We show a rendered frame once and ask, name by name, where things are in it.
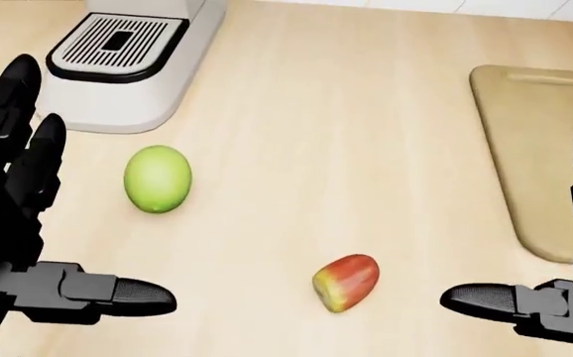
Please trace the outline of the red yellow date fruit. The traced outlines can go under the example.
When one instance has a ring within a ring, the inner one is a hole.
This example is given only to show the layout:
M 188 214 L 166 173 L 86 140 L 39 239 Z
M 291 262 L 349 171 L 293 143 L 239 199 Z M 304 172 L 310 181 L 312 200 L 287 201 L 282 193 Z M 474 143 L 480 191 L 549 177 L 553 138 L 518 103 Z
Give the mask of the red yellow date fruit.
M 327 264 L 312 276 L 320 301 L 333 313 L 352 308 L 367 297 L 380 277 L 380 267 L 369 255 L 353 254 Z

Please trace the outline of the tan wooden cutting board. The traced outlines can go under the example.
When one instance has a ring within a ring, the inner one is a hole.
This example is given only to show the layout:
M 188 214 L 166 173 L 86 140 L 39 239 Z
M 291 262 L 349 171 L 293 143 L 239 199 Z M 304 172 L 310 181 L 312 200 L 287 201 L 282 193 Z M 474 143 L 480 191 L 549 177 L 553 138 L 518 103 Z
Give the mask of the tan wooden cutting board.
M 573 70 L 483 64 L 469 82 L 516 238 L 573 263 Z

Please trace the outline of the green lime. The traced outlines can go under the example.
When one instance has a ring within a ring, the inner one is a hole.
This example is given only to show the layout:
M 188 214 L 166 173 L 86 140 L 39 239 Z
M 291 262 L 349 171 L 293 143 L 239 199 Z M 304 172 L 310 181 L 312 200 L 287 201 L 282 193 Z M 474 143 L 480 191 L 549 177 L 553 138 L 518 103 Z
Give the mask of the green lime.
M 130 201 L 146 213 L 167 213 L 187 198 L 192 171 L 186 157 L 175 148 L 154 145 L 131 157 L 123 174 Z

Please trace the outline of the white coffee machine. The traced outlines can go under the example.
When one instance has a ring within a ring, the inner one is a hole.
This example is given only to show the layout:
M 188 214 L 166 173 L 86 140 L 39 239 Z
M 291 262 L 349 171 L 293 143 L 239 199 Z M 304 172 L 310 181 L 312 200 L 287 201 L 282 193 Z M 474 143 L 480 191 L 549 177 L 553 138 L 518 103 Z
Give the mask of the white coffee machine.
M 37 112 L 68 130 L 134 134 L 176 112 L 227 0 L 84 0 L 88 14 L 47 54 Z

